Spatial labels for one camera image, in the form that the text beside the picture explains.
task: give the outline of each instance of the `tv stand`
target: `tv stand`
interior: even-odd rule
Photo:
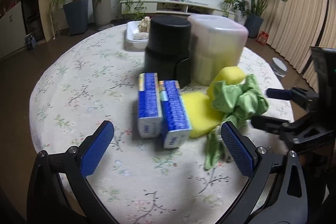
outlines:
[[[127,15],[125,12],[125,2],[123,0],[119,3],[121,5],[121,15]],[[224,12],[220,8],[211,7],[209,5],[203,5],[198,3],[186,2],[186,1],[174,1],[174,0],[142,0],[145,13],[147,15],[153,14],[172,14],[179,16],[190,16],[193,14],[203,15],[215,15],[223,16]],[[229,18],[234,20],[236,14],[229,12]]]

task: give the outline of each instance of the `green crumpled fabric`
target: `green crumpled fabric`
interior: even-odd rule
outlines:
[[[247,75],[243,84],[226,85],[224,80],[216,82],[213,94],[212,107],[225,113],[222,122],[231,121],[238,129],[252,116],[261,115],[268,110],[268,102],[253,74]],[[221,125],[208,134],[205,170],[214,167],[219,158],[229,155],[221,138],[220,128]]]

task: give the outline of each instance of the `beige curtain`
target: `beige curtain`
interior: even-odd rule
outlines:
[[[327,21],[325,23],[325,29],[319,46],[326,48],[336,48],[336,0],[329,0]],[[307,83],[316,92],[318,92],[317,74],[315,72],[313,63],[310,64],[309,68],[304,73],[303,78],[307,80]]]
[[[267,43],[299,73],[307,63],[309,47],[315,45],[325,18],[328,0],[269,0],[262,31]]]

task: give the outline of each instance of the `floral pattern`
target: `floral pattern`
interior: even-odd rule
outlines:
[[[218,162],[216,168],[204,171],[205,136],[174,150],[162,149],[159,138],[139,137],[137,77],[144,52],[124,42],[125,29],[121,25],[84,39],[43,73],[30,99],[34,147],[50,154],[65,152],[79,146],[102,121],[111,121],[114,138],[87,180],[112,215],[127,224],[213,224],[247,179],[234,162]],[[247,48],[239,66],[256,75],[263,92],[282,88],[270,66]],[[192,82],[182,91],[206,88]],[[268,101],[265,115],[293,120],[289,102]],[[242,133],[256,146],[286,152],[278,136],[256,130],[249,122]],[[66,176],[61,178],[71,192]]]

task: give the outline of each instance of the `metal screw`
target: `metal screw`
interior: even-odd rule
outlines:
[[[76,153],[77,152],[77,149],[78,147],[77,146],[71,146],[69,149],[68,149],[68,152],[73,154],[73,153]]]
[[[267,149],[265,147],[260,146],[260,147],[258,147],[258,152],[260,154],[265,154],[267,152]]]
[[[44,155],[45,155],[45,151],[42,150],[42,151],[40,151],[37,155],[38,155],[39,157],[44,157]]]
[[[293,158],[296,157],[296,152],[295,152],[295,151],[292,151],[292,150],[291,150],[291,151],[289,152],[289,154],[290,154]]]

